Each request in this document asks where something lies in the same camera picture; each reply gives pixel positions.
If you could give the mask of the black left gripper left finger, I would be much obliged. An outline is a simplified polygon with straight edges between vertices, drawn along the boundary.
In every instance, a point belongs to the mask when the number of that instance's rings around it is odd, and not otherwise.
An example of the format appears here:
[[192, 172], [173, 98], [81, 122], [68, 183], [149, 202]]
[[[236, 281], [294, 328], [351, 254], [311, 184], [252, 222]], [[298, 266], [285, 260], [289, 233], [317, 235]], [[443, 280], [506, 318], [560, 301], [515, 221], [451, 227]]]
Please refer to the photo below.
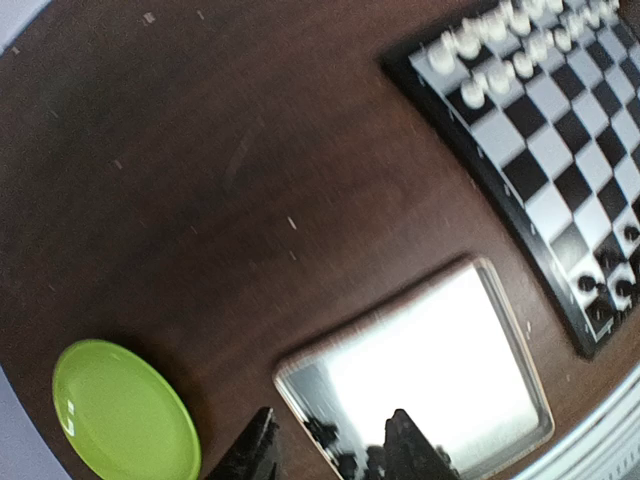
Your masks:
[[271, 407], [261, 407], [207, 475], [207, 480], [279, 478], [279, 426]]

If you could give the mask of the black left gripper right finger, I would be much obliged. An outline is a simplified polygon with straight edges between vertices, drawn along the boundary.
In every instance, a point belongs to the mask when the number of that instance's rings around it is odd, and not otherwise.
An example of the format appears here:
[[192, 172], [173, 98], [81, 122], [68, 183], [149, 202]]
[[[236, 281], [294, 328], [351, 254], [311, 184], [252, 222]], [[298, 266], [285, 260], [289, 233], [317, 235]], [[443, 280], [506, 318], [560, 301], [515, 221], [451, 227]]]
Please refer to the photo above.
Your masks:
[[458, 479], [403, 409], [385, 423], [385, 478], [396, 480]]

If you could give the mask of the black pawn placed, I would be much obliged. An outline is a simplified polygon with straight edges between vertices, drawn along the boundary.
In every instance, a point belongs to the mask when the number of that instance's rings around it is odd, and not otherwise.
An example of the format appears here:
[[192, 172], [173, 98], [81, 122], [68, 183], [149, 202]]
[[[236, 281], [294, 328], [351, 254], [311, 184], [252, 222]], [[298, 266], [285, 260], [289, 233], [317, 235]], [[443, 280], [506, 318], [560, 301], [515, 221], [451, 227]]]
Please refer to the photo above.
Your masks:
[[623, 300], [636, 302], [639, 297], [639, 285], [629, 279], [619, 278], [615, 282], [615, 293]]
[[577, 287], [581, 292], [603, 294], [607, 285], [591, 275], [581, 275], [577, 280]]

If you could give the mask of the black and grey chessboard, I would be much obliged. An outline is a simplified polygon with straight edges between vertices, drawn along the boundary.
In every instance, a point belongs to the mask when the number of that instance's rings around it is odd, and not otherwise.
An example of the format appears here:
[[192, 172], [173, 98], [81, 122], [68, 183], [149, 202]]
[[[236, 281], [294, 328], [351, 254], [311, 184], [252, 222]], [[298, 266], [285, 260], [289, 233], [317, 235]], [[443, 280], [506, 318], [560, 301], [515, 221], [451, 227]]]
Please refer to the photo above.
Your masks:
[[[390, 79], [532, 260], [578, 353], [639, 306], [639, 38], [616, 1], [478, 1], [387, 50]], [[607, 285], [577, 287], [581, 275]], [[594, 330], [585, 313], [616, 310]]]

